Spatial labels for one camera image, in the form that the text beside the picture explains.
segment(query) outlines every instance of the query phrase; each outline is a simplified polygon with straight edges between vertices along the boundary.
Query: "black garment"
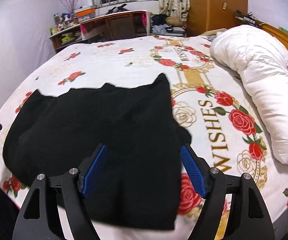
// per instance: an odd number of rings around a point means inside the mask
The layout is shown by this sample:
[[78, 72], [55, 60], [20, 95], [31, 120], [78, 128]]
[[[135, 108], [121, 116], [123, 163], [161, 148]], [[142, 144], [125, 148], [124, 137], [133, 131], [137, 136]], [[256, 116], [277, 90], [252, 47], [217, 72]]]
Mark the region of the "black garment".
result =
[[0, 189], [0, 234], [11, 240], [19, 210], [11, 199]]
[[180, 203], [180, 147], [190, 134], [172, 116], [169, 83], [160, 74], [133, 89], [105, 84], [70, 89], [57, 98], [35, 91], [7, 135], [3, 157], [31, 185], [77, 167], [99, 143], [108, 158], [94, 193], [90, 218], [136, 228], [174, 229]]
[[166, 14], [158, 14], [152, 16], [152, 23], [151, 25], [163, 25], [166, 23], [166, 18], [168, 16]]

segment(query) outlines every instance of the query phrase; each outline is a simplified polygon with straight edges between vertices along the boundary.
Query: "metal screw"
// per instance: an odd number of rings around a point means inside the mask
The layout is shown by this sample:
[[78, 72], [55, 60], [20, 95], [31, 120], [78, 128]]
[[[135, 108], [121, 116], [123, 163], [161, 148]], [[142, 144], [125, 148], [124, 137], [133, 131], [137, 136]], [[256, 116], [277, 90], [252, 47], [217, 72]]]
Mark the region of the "metal screw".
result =
[[38, 180], [42, 180], [43, 178], [45, 178], [45, 175], [43, 173], [37, 175]]
[[72, 174], [72, 175], [76, 174], [77, 172], [78, 172], [78, 169], [77, 169], [77, 168], [71, 168], [71, 169], [69, 170], [69, 173]]
[[251, 175], [250, 174], [248, 174], [248, 173], [244, 173], [243, 174], [243, 177], [245, 178], [245, 179], [251, 179]]
[[217, 173], [220, 172], [219, 169], [218, 169], [218, 168], [215, 168], [215, 167], [210, 168], [210, 171], [211, 171], [211, 173], [213, 173], [213, 174], [217, 174]]

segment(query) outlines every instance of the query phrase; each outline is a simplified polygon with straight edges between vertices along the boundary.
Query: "floral bedsheet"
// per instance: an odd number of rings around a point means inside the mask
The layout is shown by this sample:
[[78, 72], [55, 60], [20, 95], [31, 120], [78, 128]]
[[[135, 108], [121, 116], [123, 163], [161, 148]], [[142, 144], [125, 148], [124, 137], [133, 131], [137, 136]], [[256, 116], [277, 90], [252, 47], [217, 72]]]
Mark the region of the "floral bedsheet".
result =
[[[2, 150], [12, 122], [34, 90], [59, 96], [70, 88], [99, 88], [105, 82], [132, 88], [150, 84], [165, 73], [171, 86], [173, 116], [192, 134], [196, 154], [226, 174], [251, 174], [274, 222], [288, 207], [288, 165], [273, 159], [270, 136], [238, 74], [214, 62], [210, 45], [201, 36], [148, 36], [75, 44], [56, 54], [23, 82], [0, 110], [0, 187], [22, 205], [28, 188], [5, 167]], [[216, 239], [223, 237], [230, 200], [227, 195]], [[203, 203], [183, 168], [174, 231], [94, 225], [102, 239], [187, 239]], [[61, 208], [59, 212], [65, 237], [72, 239], [65, 212]]]

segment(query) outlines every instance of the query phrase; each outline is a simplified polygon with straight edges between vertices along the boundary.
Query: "wooden door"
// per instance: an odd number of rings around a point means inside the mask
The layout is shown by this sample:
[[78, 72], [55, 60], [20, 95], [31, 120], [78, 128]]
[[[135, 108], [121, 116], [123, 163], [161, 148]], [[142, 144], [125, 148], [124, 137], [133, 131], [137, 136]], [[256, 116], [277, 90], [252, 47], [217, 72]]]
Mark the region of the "wooden door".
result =
[[197, 36], [206, 31], [207, 0], [190, 0], [191, 8], [188, 11], [187, 36]]
[[[224, 3], [227, 4], [226, 10], [223, 9]], [[237, 9], [247, 13], [247, 6], [248, 0], [209, 0], [209, 18], [206, 29], [209, 31], [238, 26], [238, 21], [233, 14]]]

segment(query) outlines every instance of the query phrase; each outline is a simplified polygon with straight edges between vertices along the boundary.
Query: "white pillow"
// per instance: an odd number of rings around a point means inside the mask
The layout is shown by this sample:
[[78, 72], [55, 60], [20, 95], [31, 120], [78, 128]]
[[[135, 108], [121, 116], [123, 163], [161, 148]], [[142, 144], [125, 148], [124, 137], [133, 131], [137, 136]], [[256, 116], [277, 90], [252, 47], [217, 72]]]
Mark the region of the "white pillow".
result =
[[241, 25], [212, 42], [211, 55], [241, 76], [271, 135], [273, 155], [288, 163], [288, 51], [263, 30]]

